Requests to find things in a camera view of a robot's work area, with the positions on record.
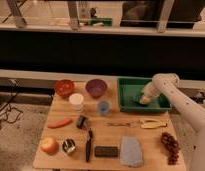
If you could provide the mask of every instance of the orange carrot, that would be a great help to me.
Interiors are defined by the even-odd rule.
[[[51,129],[54,129],[54,128],[60,128],[60,127],[63,127],[65,125],[68,125],[72,122],[73,120],[71,118],[66,118],[66,119],[63,119],[57,123],[49,123],[47,125],[48,128],[51,128]]]

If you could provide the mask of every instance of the white cup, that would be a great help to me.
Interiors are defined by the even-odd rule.
[[[69,103],[74,106],[76,111],[83,111],[84,97],[80,93],[74,93],[69,97]]]

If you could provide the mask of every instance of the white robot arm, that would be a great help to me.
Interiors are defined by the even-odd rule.
[[[179,77],[176,74],[156,74],[152,78],[152,82],[144,87],[140,103],[149,103],[160,93],[169,99],[197,132],[196,148],[190,164],[190,171],[205,171],[205,109],[179,91],[176,88],[178,82]]]

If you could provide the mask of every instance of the blue cup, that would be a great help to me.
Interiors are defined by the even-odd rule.
[[[109,103],[107,101],[101,101],[97,105],[97,111],[101,116],[106,116],[109,112]]]

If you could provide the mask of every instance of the concrete floor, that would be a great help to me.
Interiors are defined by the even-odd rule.
[[[0,100],[7,101],[9,95],[0,93]],[[0,171],[40,171],[33,169],[32,163],[51,100],[48,94],[19,94],[16,97],[12,105],[22,110],[23,115],[14,124],[4,123],[0,131]],[[171,119],[189,168],[195,133],[180,115],[171,114]]]

